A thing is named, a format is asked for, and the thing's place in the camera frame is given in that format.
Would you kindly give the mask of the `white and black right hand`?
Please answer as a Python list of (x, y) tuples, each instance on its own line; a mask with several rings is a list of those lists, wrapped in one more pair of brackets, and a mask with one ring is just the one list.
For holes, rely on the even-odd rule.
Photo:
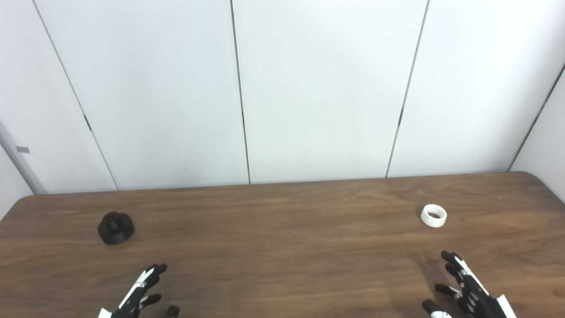
[(442, 251), (444, 268), (457, 281), (459, 289), (446, 284), (435, 284), (436, 292), (446, 295), (469, 318), (516, 318), (505, 295), (492, 297), (467, 263), (455, 252)]

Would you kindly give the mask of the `white and black left hand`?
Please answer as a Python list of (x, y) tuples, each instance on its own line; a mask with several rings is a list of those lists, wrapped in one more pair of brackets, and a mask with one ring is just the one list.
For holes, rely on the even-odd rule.
[(99, 318), (138, 318), (144, 308), (161, 301), (161, 294), (147, 295), (150, 288), (154, 287), (167, 270), (167, 264), (153, 264), (144, 270), (115, 311), (101, 308)]

